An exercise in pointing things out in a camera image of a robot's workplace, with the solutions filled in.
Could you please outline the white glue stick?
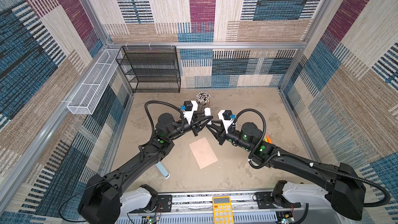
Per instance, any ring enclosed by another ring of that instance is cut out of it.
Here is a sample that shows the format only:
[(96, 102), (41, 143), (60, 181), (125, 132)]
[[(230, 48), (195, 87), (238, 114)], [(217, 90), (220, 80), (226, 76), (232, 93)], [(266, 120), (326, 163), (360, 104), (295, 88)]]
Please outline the white glue stick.
[(206, 107), (204, 109), (204, 115), (205, 115), (205, 117), (207, 117), (207, 123), (206, 124), (207, 125), (211, 125), (212, 124), (211, 120), (213, 119), (213, 116), (211, 114), (211, 109), (209, 107)]

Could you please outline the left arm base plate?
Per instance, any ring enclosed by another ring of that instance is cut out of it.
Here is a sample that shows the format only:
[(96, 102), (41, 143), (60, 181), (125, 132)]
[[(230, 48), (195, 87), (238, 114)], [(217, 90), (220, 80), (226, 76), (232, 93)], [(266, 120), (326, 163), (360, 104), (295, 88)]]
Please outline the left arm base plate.
[(169, 213), (172, 210), (173, 196), (172, 195), (156, 195), (151, 197), (148, 210), (150, 213), (162, 211), (163, 213)]

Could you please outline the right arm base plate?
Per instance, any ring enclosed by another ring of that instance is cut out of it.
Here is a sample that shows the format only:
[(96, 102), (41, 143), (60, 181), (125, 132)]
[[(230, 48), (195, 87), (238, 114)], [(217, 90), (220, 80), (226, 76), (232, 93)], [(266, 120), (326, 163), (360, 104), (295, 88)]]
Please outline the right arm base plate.
[(259, 209), (300, 208), (301, 203), (291, 203), (282, 194), (273, 195), (272, 191), (255, 192), (253, 200)]

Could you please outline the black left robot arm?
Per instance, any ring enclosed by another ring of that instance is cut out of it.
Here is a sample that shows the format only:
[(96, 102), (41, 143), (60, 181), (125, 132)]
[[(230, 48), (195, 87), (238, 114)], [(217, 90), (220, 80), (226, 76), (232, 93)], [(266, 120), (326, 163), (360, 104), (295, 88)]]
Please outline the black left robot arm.
[(185, 101), (182, 107), (163, 101), (148, 101), (144, 105), (146, 113), (151, 104), (165, 105), (176, 110), (180, 119), (164, 113), (154, 123), (150, 119), (151, 137), (140, 145), (139, 153), (116, 170), (104, 176), (92, 176), (86, 188), (79, 192), (82, 196), (78, 214), (89, 224), (114, 224), (124, 212), (137, 209), (153, 211), (158, 205), (158, 193), (148, 185), (141, 185), (131, 196), (123, 194), (145, 171), (161, 162), (173, 149), (174, 140), (187, 132), (198, 135), (212, 121), (212, 115), (205, 115), (194, 109), (194, 101)]

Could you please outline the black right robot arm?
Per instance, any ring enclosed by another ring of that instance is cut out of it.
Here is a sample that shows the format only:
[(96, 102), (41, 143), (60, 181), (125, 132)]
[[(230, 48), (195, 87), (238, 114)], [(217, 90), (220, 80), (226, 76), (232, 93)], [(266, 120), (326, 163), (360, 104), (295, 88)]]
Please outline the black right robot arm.
[[(243, 124), (240, 130), (236, 129), (238, 117), (246, 112), (260, 116), (262, 129), (253, 122)], [(321, 196), (322, 201), (344, 217), (361, 220), (364, 208), (380, 207), (390, 202), (391, 195), (387, 189), (358, 177), (348, 164), (334, 166), (319, 163), (265, 141), (266, 121), (257, 110), (248, 108), (237, 115), (233, 115), (231, 110), (221, 110), (218, 117), (207, 128), (220, 145), (228, 141), (247, 151), (249, 165), (254, 169), (279, 169), (314, 183), (325, 190), (325, 194)]]

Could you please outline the pink paper envelope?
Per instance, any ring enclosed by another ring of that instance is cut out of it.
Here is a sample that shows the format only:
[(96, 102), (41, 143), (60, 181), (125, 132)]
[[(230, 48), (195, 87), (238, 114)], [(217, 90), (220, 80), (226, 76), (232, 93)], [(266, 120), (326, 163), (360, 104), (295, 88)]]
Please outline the pink paper envelope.
[(200, 169), (208, 167), (218, 161), (207, 138), (201, 138), (191, 143), (189, 147)]

